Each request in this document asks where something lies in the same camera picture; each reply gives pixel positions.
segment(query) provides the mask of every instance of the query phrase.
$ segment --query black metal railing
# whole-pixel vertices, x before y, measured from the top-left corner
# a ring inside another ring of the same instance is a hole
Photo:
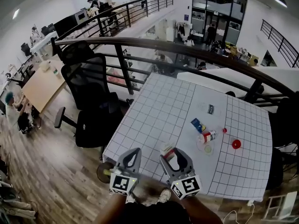
[[[278,49],[278,52],[284,57],[288,65],[292,68],[299,68],[298,51],[280,34],[273,26],[263,19],[261,31],[268,36],[268,39]]]
[[[146,16],[148,17],[152,13],[160,11],[161,9],[166,8],[170,5],[173,5],[173,0],[136,0],[125,3],[123,5],[119,5],[117,7],[113,7],[104,12],[101,12],[94,17],[91,17],[85,22],[75,26],[71,30],[64,33],[57,39],[57,41],[68,39],[72,33],[77,30],[83,29],[91,22],[96,23],[90,25],[83,32],[72,38],[80,38],[82,35],[93,28],[97,28],[97,30],[89,34],[88,37],[93,37],[95,34],[99,34],[98,36],[102,37],[113,36],[125,29],[127,26],[131,27],[133,23],[137,22],[141,18]]]
[[[264,102],[259,102],[260,104],[257,104],[259,106],[278,105],[279,100],[277,99],[277,97],[290,97],[291,98],[295,94],[291,89],[289,89],[288,87],[286,87],[279,81],[273,79],[272,77],[254,69],[250,66],[240,64],[235,60],[229,59],[228,57],[220,56],[216,53],[211,53],[211,52],[208,52],[205,50],[200,50],[200,49],[197,49],[194,47],[187,47],[187,46],[184,46],[181,44],[174,44],[174,43],[149,40],[149,39],[129,38],[129,37],[97,37],[97,38],[94,37],[94,38],[87,38],[87,39],[71,39],[71,40],[63,40],[63,41],[54,41],[54,39],[53,39],[52,40],[53,50],[56,50],[58,52],[58,55],[59,54],[61,55],[62,50],[61,50],[60,46],[70,45],[74,42],[82,41],[82,40],[87,41],[88,44],[97,44],[97,45],[105,44],[105,45],[114,45],[115,46],[117,54],[106,54],[105,53],[103,55],[107,56],[107,57],[117,57],[119,59],[120,66],[107,64],[107,67],[120,69],[123,73],[123,76],[120,76],[120,75],[115,76],[115,75],[111,75],[109,73],[107,73],[107,76],[112,76],[112,77],[117,77],[117,78],[123,79],[123,80],[125,80],[126,84],[125,85],[118,84],[116,82],[111,82],[111,81],[108,81],[108,82],[111,84],[115,84],[115,85],[119,85],[119,86],[127,88],[129,94],[133,94],[134,90],[135,91],[140,90],[140,88],[133,86],[132,83],[144,84],[144,82],[146,81],[147,77],[151,74],[151,72],[146,71],[146,70],[130,68],[130,67],[128,67],[127,60],[140,61],[140,62],[144,62],[144,63],[156,64],[160,67],[178,69],[178,70],[190,72],[190,73],[193,73],[193,74],[196,74],[199,76],[207,77],[207,78],[216,80],[216,81],[224,83],[224,84],[228,84],[232,87],[235,87],[237,89],[245,91],[247,94],[245,95],[245,97],[243,97],[243,99],[247,102],[255,103],[256,98],[262,99]],[[237,84],[233,81],[226,80],[224,78],[221,78],[221,77],[218,77],[218,76],[206,73],[206,72],[198,71],[197,69],[192,69],[192,68],[185,67],[185,66],[179,66],[177,64],[162,62],[159,60],[146,59],[146,58],[136,57],[136,56],[127,56],[127,55],[123,54],[121,46],[156,49],[159,51],[173,52],[173,53],[177,53],[177,54],[181,54],[181,55],[185,55],[185,56],[189,56],[189,57],[194,57],[197,59],[207,61],[209,63],[214,63],[217,65],[221,65],[223,67],[238,71],[244,75],[254,78],[255,82],[252,84],[251,87],[245,87],[245,86],[243,86],[241,84]],[[146,78],[144,80],[135,79],[128,74],[128,71],[145,74]],[[266,85],[272,87],[273,89],[280,92],[280,94],[275,95],[273,97],[271,95],[259,94],[257,91],[258,91],[260,85],[262,85],[262,84],[266,84]]]

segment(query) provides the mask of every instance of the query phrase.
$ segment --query fluorescent light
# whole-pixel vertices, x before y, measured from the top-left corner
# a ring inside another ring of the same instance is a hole
[[[15,19],[15,18],[17,17],[17,15],[18,15],[18,13],[19,13],[19,10],[20,10],[20,9],[18,9],[18,10],[16,10],[16,11],[14,12],[13,19]]]
[[[285,0],[275,0],[276,2],[278,2],[280,5],[287,7]]]

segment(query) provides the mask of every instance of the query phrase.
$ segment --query red lid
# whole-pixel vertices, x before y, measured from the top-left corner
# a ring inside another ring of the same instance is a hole
[[[238,149],[239,147],[241,147],[241,141],[239,140],[234,140],[232,143],[232,146],[234,149]]]

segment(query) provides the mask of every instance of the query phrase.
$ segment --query wooden floor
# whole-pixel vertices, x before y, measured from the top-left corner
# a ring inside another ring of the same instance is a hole
[[[20,91],[13,85],[10,89]],[[77,147],[69,125],[62,124],[60,129],[54,128],[56,112],[62,106],[66,107],[66,115],[77,121],[78,110],[73,97],[63,89],[42,115],[41,128],[29,135],[10,131],[6,117],[1,116],[1,157],[4,160],[7,160],[8,155],[11,157],[10,180],[22,200],[37,204],[37,223],[91,223],[110,198],[109,187],[97,178],[99,151]],[[298,179],[287,181],[292,172],[294,170],[285,175],[285,182],[280,188],[267,192],[265,196],[298,190]],[[142,180],[135,193],[149,205],[155,202],[161,188],[161,184],[154,180]],[[203,195],[198,195],[198,198],[221,218],[231,210],[236,210],[240,224],[246,222],[252,211],[245,201]],[[266,199],[256,203],[255,213],[249,223],[259,222],[265,211]],[[226,223],[235,223],[234,218],[235,215],[231,214]]]

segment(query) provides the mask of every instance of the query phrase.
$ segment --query white cable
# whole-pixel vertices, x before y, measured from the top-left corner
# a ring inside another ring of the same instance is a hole
[[[248,221],[252,218],[252,216],[253,216],[253,212],[254,212],[255,205],[254,205],[254,204],[252,204],[252,205],[253,205],[252,213],[251,213],[251,216],[248,218],[247,222],[248,222]],[[229,214],[231,214],[232,212],[235,212],[235,222],[236,222],[237,224],[239,224],[239,223],[237,222],[237,212],[236,212],[235,210],[230,211],[230,212],[224,217],[224,219],[222,220],[223,223],[224,223],[225,218],[226,218]]]

